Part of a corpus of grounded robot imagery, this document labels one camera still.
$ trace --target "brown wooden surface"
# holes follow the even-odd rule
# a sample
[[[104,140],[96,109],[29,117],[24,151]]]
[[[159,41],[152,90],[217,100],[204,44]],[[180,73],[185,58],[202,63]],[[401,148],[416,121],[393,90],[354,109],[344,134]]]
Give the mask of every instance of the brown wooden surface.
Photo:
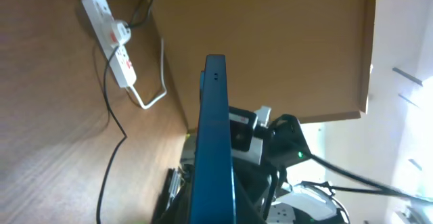
[[[231,106],[266,105],[271,118],[365,110],[374,0],[155,0],[154,17],[189,129],[209,53],[226,55]]]
[[[128,20],[138,0],[108,0]],[[86,32],[80,0],[1,0],[2,223],[93,223],[102,177],[122,138],[101,94],[105,65]],[[153,22],[127,50],[144,101],[160,89]],[[119,149],[102,204],[103,223],[151,218],[168,167],[179,162],[186,127],[173,82],[149,110],[108,77],[108,96],[129,138]]]

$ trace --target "blue rectangular object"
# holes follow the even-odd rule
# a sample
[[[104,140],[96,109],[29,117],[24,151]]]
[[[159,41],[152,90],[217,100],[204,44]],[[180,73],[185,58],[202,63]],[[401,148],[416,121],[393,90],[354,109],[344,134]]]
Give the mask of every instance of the blue rectangular object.
[[[232,224],[236,222],[235,193],[225,56],[208,55],[200,80],[201,106],[189,223]]]

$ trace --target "power outlet socket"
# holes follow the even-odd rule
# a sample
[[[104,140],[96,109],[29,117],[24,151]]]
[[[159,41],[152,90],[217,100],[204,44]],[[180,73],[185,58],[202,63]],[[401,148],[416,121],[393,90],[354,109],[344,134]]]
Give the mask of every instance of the power outlet socket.
[[[105,22],[113,21],[114,18],[107,0],[81,0],[81,2],[87,12],[102,51],[108,59],[112,55],[114,48],[107,41],[107,36],[103,32],[102,26]],[[121,45],[117,49],[115,56],[110,62],[110,66],[119,87],[125,88],[134,85],[137,75],[124,45]]]

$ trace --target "wooden table surface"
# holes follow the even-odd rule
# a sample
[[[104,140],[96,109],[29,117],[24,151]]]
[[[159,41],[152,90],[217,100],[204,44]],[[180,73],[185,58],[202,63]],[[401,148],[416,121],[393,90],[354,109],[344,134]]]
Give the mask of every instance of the wooden table surface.
[[[129,21],[137,1],[108,3],[116,18]],[[108,117],[98,82],[105,60],[80,0],[1,0],[0,7],[0,222],[94,223],[122,134]],[[153,21],[133,31],[127,50],[135,88],[147,102],[160,89]],[[129,138],[108,177],[103,223],[148,223],[168,167],[179,163],[185,120],[170,72],[165,76],[168,95],[149,110],[108,76],[110,103]]]

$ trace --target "white power strip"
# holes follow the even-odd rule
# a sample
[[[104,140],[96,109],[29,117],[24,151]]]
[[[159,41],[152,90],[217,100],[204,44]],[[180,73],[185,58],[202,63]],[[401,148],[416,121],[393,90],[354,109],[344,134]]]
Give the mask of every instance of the white power strip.
[[[161,83],[164,89],[163,93],[155,97],[148,105],[145,105],[138,92],[134,88],[134,83],[137,80],[134,67],[129,59],[127,50],[124,44],[131,37],[131,29],[127,27],[127,23],[121,20],[115,20],[112,16],[107,0],[81,0],[83,6],[90,19],[90,23],[95,31],[96,37],[101,44],[102,50],[107,57],[113,54],[118,47],[114,57],[111,59],[110,66],[116,77],[119,87],[131,89],[137,98],[139,105],[143,109],[150,108],[155,102],[167,94],[167,89],[164,83],[164,40],[161,39]]]

